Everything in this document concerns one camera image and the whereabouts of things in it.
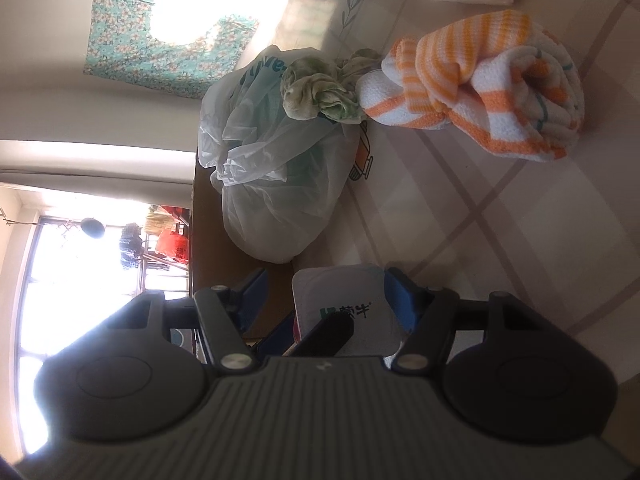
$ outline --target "window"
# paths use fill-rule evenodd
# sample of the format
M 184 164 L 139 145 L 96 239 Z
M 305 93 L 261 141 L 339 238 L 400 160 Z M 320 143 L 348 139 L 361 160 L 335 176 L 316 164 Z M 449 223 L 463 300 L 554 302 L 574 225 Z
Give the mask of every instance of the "window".
M 84 234 L 79 222 L 41 219 L 31 247 L 18 318 L 17 402 L 22 446 L 39 449 L 47 427 L 33 395 L 42 362 L 97 326 L 143 290 L 166 291 L 167 299 L 188 295 L 186 266 L 143 258 L 121 263 L 122 227 L 108 226 L 103 238 Z M 145 254 L 157 237 L 146 236 Z

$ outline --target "brown table side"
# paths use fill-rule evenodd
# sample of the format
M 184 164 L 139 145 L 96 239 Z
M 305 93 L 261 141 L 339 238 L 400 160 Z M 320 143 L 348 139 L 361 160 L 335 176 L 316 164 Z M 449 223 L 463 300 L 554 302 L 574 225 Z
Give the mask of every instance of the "brown table side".
M 293 310 L 291 264 L 262 262 L 243 253 L 226 234 L 222 220 L 222 197 L 213 189 L 212 170 L 196 160 L 190 222 L 190 285 L 196 291 L 212 285 L 234 286 L 252 270 L 269 273 L 269 297 L 245 339 L 266 336 Z

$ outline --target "plaid tablecloth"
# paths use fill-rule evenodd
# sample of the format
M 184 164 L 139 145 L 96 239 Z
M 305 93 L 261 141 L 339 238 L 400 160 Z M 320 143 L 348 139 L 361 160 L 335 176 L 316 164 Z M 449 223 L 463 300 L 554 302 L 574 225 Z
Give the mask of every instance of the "plaid tablecloth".
M 450 126 L 368 121 L 351 179 L 297 268 L 370 262 L 462 297 L 508 290 L 605 360 L 640 371 L 640 0 L 516 0 L 566 45 L 586 96 L 570 156 L 498 158 Z M 498 7 L 429 0 L 290 0 L 275 43 L 386 53 Z

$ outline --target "red bag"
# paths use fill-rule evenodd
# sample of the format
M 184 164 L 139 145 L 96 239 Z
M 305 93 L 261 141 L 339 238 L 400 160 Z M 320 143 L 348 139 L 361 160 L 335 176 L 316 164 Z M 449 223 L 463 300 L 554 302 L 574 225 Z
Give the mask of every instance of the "red bag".
M 156 252 L 174 258 L 181 264 L 187 264 L 189 263 L 189 239 L 180 233 L 165 229 L 156 242 Z

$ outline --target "white plastic bag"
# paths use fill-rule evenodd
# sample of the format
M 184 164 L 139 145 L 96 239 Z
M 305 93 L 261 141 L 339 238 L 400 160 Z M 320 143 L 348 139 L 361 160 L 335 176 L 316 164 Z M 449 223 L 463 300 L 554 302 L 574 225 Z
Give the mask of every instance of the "white plastic bag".
M 288 262 L 325 228 L 358 145 L 358 127 L 324 117 L 287 117 L 280 78 L 315 49 L 267 47 L 245 69 L 214 83 L 202 100 L 198 156 L 216 167 L 226 232 L 245 253 Z

